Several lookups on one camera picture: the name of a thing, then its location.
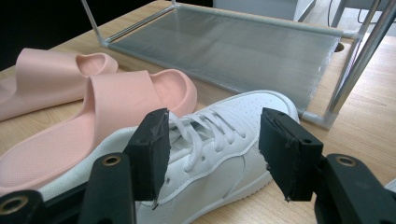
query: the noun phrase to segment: white sneaker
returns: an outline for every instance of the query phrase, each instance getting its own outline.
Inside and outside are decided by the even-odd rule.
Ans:
[[[239,94],[183,119],[170,115],[171,155],[159,205],[152,210],[152,202],[139,203],[137,223],[190,223],[267,185],[272,177],[258,148],[263,107],[298,121],[291,100],[274,91]],[[135,129],[111,134],[84,161],[40,189],[45,200],[86,182],[92,163],[122,152]]]

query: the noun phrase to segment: wooden table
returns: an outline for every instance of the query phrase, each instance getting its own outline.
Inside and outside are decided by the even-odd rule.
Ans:
[[[104,36],[113,35],[147,15],[153,14],[166,4],[168,3],[155,2],[139,8],[103,25],[101,32]],[[77,36],[54,49],[78,54],[105,52],[118,61],[120,72],[148,70],[150,73],[155,73],[163,70],[158,65],[100,47],[93,31]],[[326,131],[302,120],[302,125],[324,143],[324,155],[343,153],[356,157],[372,170],[382,184],[396,177],[395,62],[396,38],[386,36],[348,97],[332,128]],[[334,69],[339,71],[341,67],[336,65]],[[331,69],[326,72],[330,74],[330,79],[332,79],[333,71]],[[13,76],[14,73],[15,66],[0,72],[0,78]],[[327,83],[326,77],[323,79],[318,92],[323,90],[326,92],[331,88],[332,84],[329,84],[331,82]],[[194,80],[194,83],[198,90],[196,109],[233,95],[231,92],[201,81]],[[318,102],[324,101],[321,97],[315,96],[308,108],[314,111],[320,110],[322,105]],[[0,155],[32,134],[71,117],[80,108],[81,101],[78,101],[1,121]],[[286,203],[273,181],[258,193],[212,211],[198,218],[195,223],[315,223],[314,200],[315,198],[308,203]]]

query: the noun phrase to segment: pink slide sandal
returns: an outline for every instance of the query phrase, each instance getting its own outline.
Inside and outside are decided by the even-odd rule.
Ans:
[[[0,80],[0,121],[38,109],[81,100],[88,76],[116,73],[109,55],[77,55],[42,49],[23,49],[16,74]]]
[[[192,81],[177,70],[88,78],[81,110],[71,119],[33,135],[0,158],[0,196],[39,189],[87,157],[103,139],[137,126],[147,113],[167,107],[190,114],[197,102]]]

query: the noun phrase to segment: shoelace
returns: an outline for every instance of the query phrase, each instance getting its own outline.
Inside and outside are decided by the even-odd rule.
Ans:
[[[177,133],[171,134],[171,142],[176,141],[181,136],[192,145],[191,154],[184,167],[186,172],[192,169],[193,165],[199,160],[202,154],[204,141],[201,136],[204,138],[213,138],[214,149],[217,152],[222,151],[224,148],[224,136],[229,144],[235,141],[235,133],[242,138],[246,137],[245,128],[237,119],[225,119],[224,117],[229,118],[230,114],[227,113],[224,108],[217,107],[184,116],[183,120],[180,120],[173,113],[169,114],[169,120],[177,127]],[[204,127],[206,132],[197,132],[196,128],[192,125],[193,122]]]

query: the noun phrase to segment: white cabinet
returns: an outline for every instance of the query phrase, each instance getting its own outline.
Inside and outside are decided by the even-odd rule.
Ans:
[[[213,7],[302,21],[315,3],[316,0],[214,0]]]

